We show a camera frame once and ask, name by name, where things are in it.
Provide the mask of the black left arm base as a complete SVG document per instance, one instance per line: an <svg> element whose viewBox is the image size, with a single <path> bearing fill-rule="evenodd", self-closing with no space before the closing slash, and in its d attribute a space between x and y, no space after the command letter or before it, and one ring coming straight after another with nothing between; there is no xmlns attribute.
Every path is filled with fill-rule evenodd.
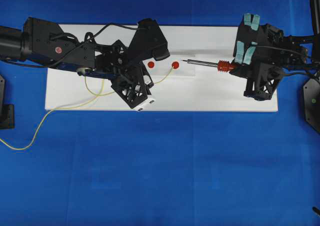
<svg viewBox="0 0 320 226"><path fill-rule="evenodd" d="M15 112L13 104L4 104L5 98L5 79L0 76L0 129L15 128Z"/></svg>

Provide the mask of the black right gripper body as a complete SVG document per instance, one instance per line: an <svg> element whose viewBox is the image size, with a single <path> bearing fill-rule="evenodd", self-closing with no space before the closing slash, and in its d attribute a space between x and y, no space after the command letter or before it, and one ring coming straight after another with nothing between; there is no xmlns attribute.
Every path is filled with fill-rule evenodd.
<svg viewBox="0 0 320 226"><path fill-rule="evenodd" d="M308 42L308 36L285 36L283 30L271 24L259 25L252 64L266 63L289 71L305 70L309 66L309 56L308 49L302 45Z"/></svg>

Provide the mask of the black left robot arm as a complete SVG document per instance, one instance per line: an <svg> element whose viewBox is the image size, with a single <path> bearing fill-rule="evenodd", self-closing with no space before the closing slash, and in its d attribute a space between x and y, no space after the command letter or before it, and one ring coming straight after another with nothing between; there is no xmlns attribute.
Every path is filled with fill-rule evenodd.
<svg viewBox="0 0 320 226"><path fill-rule="evenodd" d="M120 40L111 45L96 42L87 32L83 41L55 22L30 17L23 29L0 28L2 62L31 68L75 72L79 76L107 79L111 88L131 108L141 111L154 102L154 82L145 60L162 61L170 56L168 42L158 23L150 18L138 22L129 46Z"/></svg>

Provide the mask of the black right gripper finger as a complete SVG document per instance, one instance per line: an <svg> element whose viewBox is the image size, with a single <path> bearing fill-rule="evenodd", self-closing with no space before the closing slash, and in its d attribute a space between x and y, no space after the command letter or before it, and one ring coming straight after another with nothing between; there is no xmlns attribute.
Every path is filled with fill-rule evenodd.
<svg viewBox="0 0 320 226"><path fill-rule="evenodd" d="M281 67L263 62L240 65L229 73L246 79L243 95L256 101L271 100L279 83L285 76L285 72Z"/></svg>
<svg viewBox="0 0 320 226"><path fill-rule="evenodd" d="M260 15L245 13L237 28L233 51L234 62L250 65L258 45Z"/></svg>

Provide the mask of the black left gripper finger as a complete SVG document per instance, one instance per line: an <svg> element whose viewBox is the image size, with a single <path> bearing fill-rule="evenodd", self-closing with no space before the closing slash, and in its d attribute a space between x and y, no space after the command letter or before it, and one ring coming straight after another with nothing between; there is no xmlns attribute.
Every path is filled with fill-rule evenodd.
<svg viewBox="0 0 320 226"><path fill-rule="evenodd" d="M150 89L154 82L143 62L127 69L119 69L111 79L111 88L135 111L143 111L155 102Z"/></svg>
<svg viewBox="0 0 320 226"><path fill-rule="evenodd" d="M153 58L162 61L170 56L168 42L156 20L145 18L138 22L129 47L127 58L129 61L144 61Z"/></svg>

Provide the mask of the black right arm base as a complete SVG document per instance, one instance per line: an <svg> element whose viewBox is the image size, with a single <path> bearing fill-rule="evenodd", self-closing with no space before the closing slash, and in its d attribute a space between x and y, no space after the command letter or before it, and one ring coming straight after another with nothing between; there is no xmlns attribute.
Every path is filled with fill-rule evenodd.
<svg viewBox="0 0 320 226"><path fill-rule="evenodd" d="M320 85L314 79L303 85L303 99L305 120L320 133Z"/></svg>

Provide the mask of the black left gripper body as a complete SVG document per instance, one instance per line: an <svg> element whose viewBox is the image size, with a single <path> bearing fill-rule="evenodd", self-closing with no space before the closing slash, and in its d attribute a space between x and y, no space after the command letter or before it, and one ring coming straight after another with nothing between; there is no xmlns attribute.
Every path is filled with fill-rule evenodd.
<svg viewBox="0 0 320 226"><path fill-rule="evenodd" d="M136 69L145 74L145 65L140 61L129 65L128 47L120 40L111 45L97 44L94 49L100 53L95 56L93 77L99 79L114 79L120 75L131 77Z"/></svg>

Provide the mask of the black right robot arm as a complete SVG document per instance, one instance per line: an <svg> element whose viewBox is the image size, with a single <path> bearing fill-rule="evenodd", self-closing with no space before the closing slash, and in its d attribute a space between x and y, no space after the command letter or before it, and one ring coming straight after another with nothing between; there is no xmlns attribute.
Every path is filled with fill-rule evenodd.
<svg viewBox="0 0 320 226"><path fill-rule="evenodd" d="M318 80L320 36L285 36L283 30L260 24L258 14L245 13L237 28L230 74L246 79L243 95L271 100L284 77L301 74Z"/></svg>

